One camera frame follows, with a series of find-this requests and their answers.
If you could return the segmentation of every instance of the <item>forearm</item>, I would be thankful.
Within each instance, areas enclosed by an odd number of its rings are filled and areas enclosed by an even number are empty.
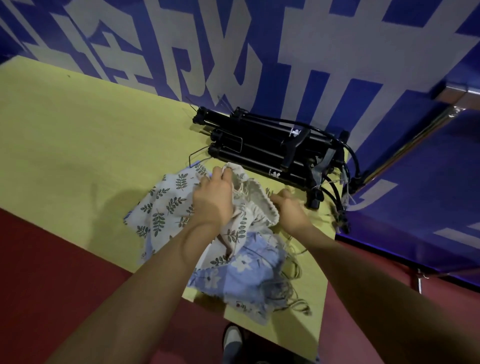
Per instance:
[[[295,236],[386,363],[479,362],[478,352],[439,309],[311,226]]]
[[[143,363],[155,350],[200,255],[218,232],[215,223],[193,217],[47,363]]]

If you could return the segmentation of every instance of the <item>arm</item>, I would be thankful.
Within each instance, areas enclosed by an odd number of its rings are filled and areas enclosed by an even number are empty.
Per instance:
[[[193,193],[187,226],[97,308],[53,353],[55,363],[143,363],[153,354],[207,245],[231,218],[232,170],[215,167]]]
[[[480,363],[477,346],[432,302],[328,238],[288,190],[271,199],[385,363]]]

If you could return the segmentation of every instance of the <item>person's left hand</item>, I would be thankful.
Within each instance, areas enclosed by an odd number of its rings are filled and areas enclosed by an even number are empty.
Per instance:
[[[200,187],[193,192],[195,217],[225,226],[233,214],[232,169],[213,168],[212,177],[203,176]]]

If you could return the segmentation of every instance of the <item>hand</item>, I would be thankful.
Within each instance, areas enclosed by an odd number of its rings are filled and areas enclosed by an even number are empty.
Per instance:
[[[296,238],[299,231],[312,226],[300,203],[293,198],[290,191],[286,188],[278,194],[271,195],[270,200],[278,206],[280,226],[289,235]]]
[[[232,169],[213,168],[212,178],[203,176],[200,187],[193,192],[195,217],[225,226],[233,214]]]

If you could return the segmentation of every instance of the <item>cloth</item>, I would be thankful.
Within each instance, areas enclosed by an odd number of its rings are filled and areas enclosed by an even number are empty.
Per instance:
[[[228,163],[226,167],[233,169],[232,218],[203,252],[188,286],[266,324],[276,308],[287,304],[288,296],[288,284],[281,275],[285,245],[269,229],[278,223],[278,211],[241,166]],[[194,214],[193,189],[207,174],[202,164],[196,164],[165,175],[127,214],[124,223],[145,238],[141,263],[187,224]]]

